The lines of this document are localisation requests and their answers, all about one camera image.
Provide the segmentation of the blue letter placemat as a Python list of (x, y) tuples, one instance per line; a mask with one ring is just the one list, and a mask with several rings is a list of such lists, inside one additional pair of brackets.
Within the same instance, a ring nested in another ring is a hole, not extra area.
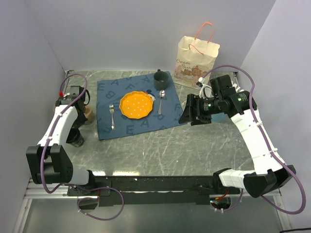
[(99, 140), (176, 127), (182, 113), (171, 76), (162, 99), (154, 88), (153, 74), (97, 82)]

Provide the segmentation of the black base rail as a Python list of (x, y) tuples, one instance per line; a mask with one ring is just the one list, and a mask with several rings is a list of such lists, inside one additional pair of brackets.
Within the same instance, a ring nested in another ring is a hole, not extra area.
[(119, 204), (208, 205), (210, 196), (240, 194), (222, 186), (213, 176), (96, 176), (92, 185), (68, 189), (70, 197), (95, 197), (99, 206)]

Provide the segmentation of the orange dotted plate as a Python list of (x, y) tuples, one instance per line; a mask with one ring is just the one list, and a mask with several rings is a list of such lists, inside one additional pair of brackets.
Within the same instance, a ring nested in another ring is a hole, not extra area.
[(132, 91), (121, 98), (119, 108), (129, 119), (142, 119), (151, 113), (153, 103), (145, 92)]

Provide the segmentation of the silver fork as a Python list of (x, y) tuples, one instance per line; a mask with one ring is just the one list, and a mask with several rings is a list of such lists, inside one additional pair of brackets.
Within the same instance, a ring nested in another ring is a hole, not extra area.
[(113, 104), (109, 105), (109, 111), (111, 114), (111, 129), (114, 131), (115, 130), (115, 122), (114, 122), (114, 105)]

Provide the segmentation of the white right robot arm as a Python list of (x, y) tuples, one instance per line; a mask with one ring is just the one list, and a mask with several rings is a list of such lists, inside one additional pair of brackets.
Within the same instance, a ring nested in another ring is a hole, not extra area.
[(213, 190), (224, 193), (229, 187), (245, 189), (248, 194), (258, 198), (274, 191), (291, 178), (296, 172), (294, 166), (285, 169), (284, 160), (273, 148), (259, 117), (257, 104), (250, 99), (250, 93), (233, 83), (229, 75), (210, 81), (210, 98), (188, 94), (186, 106), (179, 119), (180, 124), (210, 124), (212, 115), (226, 114), (242, 135), (250, 152), (254, 169), (234, 170), (225, 168), (215, 172)]

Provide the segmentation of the light blue straw cup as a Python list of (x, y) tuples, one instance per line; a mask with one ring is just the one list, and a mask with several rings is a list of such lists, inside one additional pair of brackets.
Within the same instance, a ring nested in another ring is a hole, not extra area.
[(227, 115), (224, 113), (213, 114), (211, 116), (212, 123), (222, 123), (227, 119)]

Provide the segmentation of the silver spoon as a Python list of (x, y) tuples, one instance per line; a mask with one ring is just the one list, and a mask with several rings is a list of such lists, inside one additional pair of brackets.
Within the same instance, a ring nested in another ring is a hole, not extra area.
[(160, 104), (159, 104), (159, 109), (158, 109), (159, 115), (161, 115), (162, 100), (164, 97), (165, 97), (165, 90), (160, 90), (160, 92), (159, 92)]

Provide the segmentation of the brown cardboard cup carrier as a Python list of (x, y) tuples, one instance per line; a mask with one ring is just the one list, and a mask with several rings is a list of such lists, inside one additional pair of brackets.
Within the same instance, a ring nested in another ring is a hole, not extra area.
[(90, 106), (86, 106), (85, 109), (85, 113), (84, 113), (85, 117), (86, 117), (86, 121), (85, 124), (90, 124), (93, 121), (93, 110)]

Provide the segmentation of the cream paper gift bag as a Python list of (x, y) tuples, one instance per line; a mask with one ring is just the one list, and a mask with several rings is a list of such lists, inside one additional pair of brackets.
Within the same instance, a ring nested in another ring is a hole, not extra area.
[(179, 41), (173, 76), (174, 83), (196, 89), (199, 78), (205, 77), (204, 84), (208, 83), (210, 75), (207, 72), (213, 69), (220, 45), (211, 41), (214, 34), (212, 23), (205, 22), (199, 31), (206, 25), (212, 27), (212, 33), (208, 40), (200, 40), (199, 34), (196, 34), (194, 37), (184, 36)]

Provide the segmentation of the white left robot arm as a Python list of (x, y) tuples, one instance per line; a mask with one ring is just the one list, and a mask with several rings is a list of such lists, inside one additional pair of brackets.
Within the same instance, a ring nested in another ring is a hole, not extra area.
[(53, 183), (78, 185), (85, 195), (96, 191), (93, 173), (75, 167), (65, 151), (66, 144), (81, 146), (84, 142), (79, 127), (87, 120), (85, 99), (89, 97), (86, 88), (71, 86), (69, 94), (56, 101), (53, 119), (43, 138), (26, 150), (31, 177), (47, 193), (53, 193), (47, 187)]

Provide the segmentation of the dark green mug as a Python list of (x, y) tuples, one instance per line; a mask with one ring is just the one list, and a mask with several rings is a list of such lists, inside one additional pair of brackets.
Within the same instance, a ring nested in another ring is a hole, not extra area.
[(156, 90), (165, 90), (169, 84), (169, 75), (167, 72), (162, 71), (160, 69), (154, 73), (154, 88)]

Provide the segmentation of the aluminium frame rail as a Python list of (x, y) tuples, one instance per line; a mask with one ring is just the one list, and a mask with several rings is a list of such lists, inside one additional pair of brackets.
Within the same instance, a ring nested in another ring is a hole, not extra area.
[(53, 193), (49, 194), (44, 189), (43, 185), (35, 184), (32, 179), (29, 180), (24, 198), (25, 199), (67, 199), (68, 187), (59, 186)]

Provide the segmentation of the bear figure coaster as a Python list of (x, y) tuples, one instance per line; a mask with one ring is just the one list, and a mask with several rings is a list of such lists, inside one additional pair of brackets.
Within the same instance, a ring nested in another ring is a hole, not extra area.
[(152, 101), (155, 101), (156, 97), (150, 89), (146, 90), (146, 94), (151, 98)]

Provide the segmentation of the dark translucent coffee cup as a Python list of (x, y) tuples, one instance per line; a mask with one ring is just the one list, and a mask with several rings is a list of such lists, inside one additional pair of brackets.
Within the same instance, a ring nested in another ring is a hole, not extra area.
[(78, 129), (70, 129), (66, 143), (71, 144), (75, 147), (81, 147), (84, 143), (84, 138)]

